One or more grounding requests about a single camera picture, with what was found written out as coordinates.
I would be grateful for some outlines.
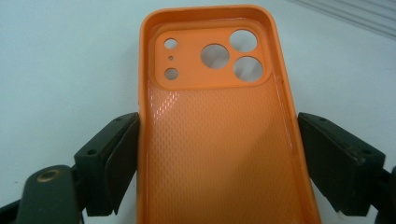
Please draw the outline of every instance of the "light blue surface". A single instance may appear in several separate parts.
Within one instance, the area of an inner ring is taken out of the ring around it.
[[[138,110],[139,28],[164,7],[237,1],[1,1],[0,206],[26,178],[73,156],[117,116]],[[396,165],[396,41],[291,1],[249,1],[274,16],[297,111],[340,124]],[[315,189],[323,223],[374,223],[334,213]],[[117,217],[134,223],[135,181]]]

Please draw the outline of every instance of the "orange plastic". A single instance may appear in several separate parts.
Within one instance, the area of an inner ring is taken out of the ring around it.
[[[254,50],[230,45],[241,29],[256,36]],[[271,15],[255,6],[159,10],[140,41],[137,223],[320,223]],[[223,68],[201,61],[210,44],[228,50]],[[260,61],[261,78],[234,75],[243,56]],[[176,79],[165,78],[168,68]]]

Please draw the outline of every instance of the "circular hole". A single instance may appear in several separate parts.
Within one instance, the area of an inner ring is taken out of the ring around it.
[[[220,69],[230,60],[230,54],[222,45],[212,44],[201,51],[201,60],[209,68]]]
[[[170,38],[165,40],[164,45],[167,49],[174,49],[177,46],[177,41],[175,39]]]
[[[367,150],[367,149],[363,149],[361,152],[363,152],[363,153],[366,154],[366,155],[371,155],[371,154],[373,154],[370,150]]]
[[[234,49],[249,52],[257,47],[256,36],[247,30],[237,30],[230,35],[230,43]]]
[[[90,149],[87,152],[87,155],[89,155],[89,156],[94,155],[94,154],[96,154],[96,150],[95,149]]]
[[[59,176],[61,172],[59,170],[49,170],[37,177],[37,181],[40,183],[49,182]]]
[[[178,71],[175,68],[168,68],[165,71],[165,77],[168,80],[175,80],[178,77]]]
[[[242,57],[233,64],[235,75],[246,82],[257,81],[262,77],[262,64],[255,58]]]

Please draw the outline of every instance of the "textured orange surface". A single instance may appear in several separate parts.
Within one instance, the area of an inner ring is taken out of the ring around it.
[[[258,37],[251,52],[233,51],[227,42],[241,28]],[[181,43],[172,62],[163,48],[168,35]],[[226,47],[231,65],[212,71],[202,64],[196,54],[211,43]],[[247,83],[234,76],[232,64],[244,55],[262,63],[262,78]],[[140,60],[138,223],[320,223],[268,12],[253,6],[155,12],[142,25]],[[169,66],[180,78],[162,78]]]

